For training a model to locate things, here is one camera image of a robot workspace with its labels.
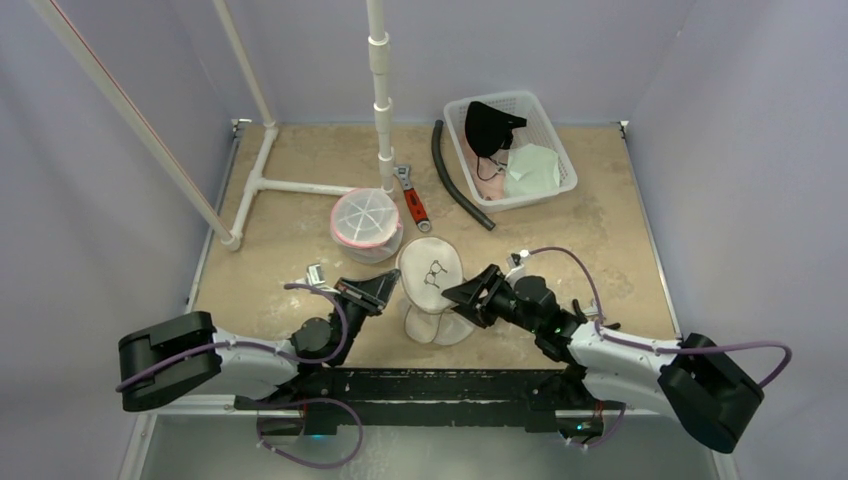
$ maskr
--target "black fabric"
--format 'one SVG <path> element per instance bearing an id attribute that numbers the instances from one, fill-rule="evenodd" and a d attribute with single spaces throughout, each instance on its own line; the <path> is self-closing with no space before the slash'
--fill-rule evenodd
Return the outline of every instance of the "black fabric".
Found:
<path id="1" fill-rule="evenodd" d="M 485 103 L 471 102 L 465 117 L 465 138 L 478 157 L 488 158 L 512 146 L 512 130 L 526 127 L 527 119 L 504 113 Z"/>

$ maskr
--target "beige table surface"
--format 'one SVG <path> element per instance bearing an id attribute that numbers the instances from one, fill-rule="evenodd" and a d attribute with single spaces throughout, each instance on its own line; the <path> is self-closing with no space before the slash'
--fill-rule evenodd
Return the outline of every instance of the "beige table surface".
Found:
<path id="1" fill-rule="evenodd" d="M 559 128 L 577 171 L 577 187 L 553 201 L 491 215 L 487 232 L 451 199 L 439 182 L 430 154 L 431 126 L 397 126 L 392 140 L 398 163 L 412 165 L 412 181 L 433 223 L 432 234 L 453 243 L 466 278 L 490 263 L 507 270 L 506 257 L 523 248 L 559 245 L 588 266 L 609 321 L 622 331 L 659 339 L 674 337 L 668 303 L 642 216 L 630 160 L 617 128 Z M 262 143 L 263 128 L 244 133 L 227 188 L 222 216 L 231 224 L 243 186 Z M 270 179 L 349 186 L 379 186 L 377 136 L 372 125 L 282 126 L 265 168 Z M 442 152 L 460 190 L 468 185 L 447 133 Z M 315 295 L 283 290 L 320 262 L 327 280 L 365 278 L 390 269 L 394 258 L 359 264 L 342 253 L 329 235 L 330 209 L 337 197 L 261 192 L 245 227 L 241 250 L 227 251 L 214 240 L 204 267 L 197 310 L 232 333 L 282 340 L 331 307 Z M 422 236 L 399 198 L 404 242 Z M 563 305 L 591 290 L 580 269 L 564 254 L 540 254 L 529 273 L 545 277 Z M 396 307 L 400 284 L 385 313 L 366 320 L 345 366 L 403 368 L 557 368 L 533 345 L 531 334 L 499 321 L 477 329 L 451 346 L 421 345 L 406 336 Z"/>

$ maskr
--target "mesh lid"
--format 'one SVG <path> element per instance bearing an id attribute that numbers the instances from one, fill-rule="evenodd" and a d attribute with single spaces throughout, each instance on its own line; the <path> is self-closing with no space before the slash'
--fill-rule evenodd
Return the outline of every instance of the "mesh lid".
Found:
<path id="1" fill-rule="evenodd" d="M 336 202 L 330 228 L 340 242 L 356 248 L 379 247 L 397 232 L 400 214 L 379 188 L 354 190 Z"/>

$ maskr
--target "black line drawing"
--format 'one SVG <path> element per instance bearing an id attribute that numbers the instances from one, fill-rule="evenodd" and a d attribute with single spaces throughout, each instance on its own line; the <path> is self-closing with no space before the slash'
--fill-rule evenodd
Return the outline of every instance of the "black line drawing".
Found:
<path id="1" fill-rule="evenodd" d="M 433 263 L 430 264 L 430 271 L 427 272 L 426 275 L 424 275 L 424 285 L 432 285 L 432 286 L 438 288 L 439 290 L 441 290 L 442 287 L 440 287 L 436 283 L 436 276 L 440 273 L 448 273 L 448 271 L 445 270 L 445 267 L 443 267 L 442 264 L 439 263 L 438 260 L 433 260 Z"/>

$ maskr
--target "mesh laundry bag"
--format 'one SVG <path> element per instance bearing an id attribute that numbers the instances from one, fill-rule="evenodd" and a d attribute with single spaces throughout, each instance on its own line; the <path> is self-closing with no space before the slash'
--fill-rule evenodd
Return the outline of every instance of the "mesh laundry bag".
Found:
<path id="1" fill-rule="evenodd" d="M 467 338 L 474 326 L 455 314 L 442 291 L 463 281 L 462 261 L 450 243 L 424 237 L 407 244 L 397 257 L 408 303 L 401 303 L 407 335 L 420 343 L 453 345 Z"/>

